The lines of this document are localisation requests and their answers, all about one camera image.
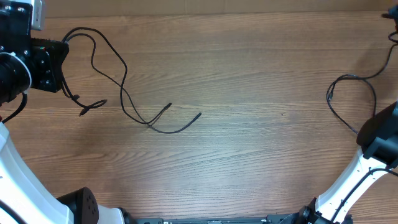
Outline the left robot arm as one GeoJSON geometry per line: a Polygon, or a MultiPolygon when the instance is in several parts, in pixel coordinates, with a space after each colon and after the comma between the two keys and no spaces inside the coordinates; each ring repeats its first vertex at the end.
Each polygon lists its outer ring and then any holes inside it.
{"type": "Polygon", "coordinates": [[[22,157],[19,147],[41,145],[22,142],[9,125],[25,109],[29,92],[63,90],[78,100],[62,72],[67,42],[31,36],[44,28],[44,20],[44,1],[1,1],[1,104],[21,98],[16,110],[1,118],[1,223],[136,223],[125,209],[98,204],[88,187],[53,196],[22,157]]]}

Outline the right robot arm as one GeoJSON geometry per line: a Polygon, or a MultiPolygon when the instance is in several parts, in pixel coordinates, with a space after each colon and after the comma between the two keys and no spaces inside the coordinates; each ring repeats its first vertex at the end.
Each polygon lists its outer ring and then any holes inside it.
{"type": "Polygon", "coordinates": [[[357,200],[385,174],[397,175],[397,102],[368,119],[358,150],[332,186],[303,207],[296,223],[343,223],[357,200]]]}

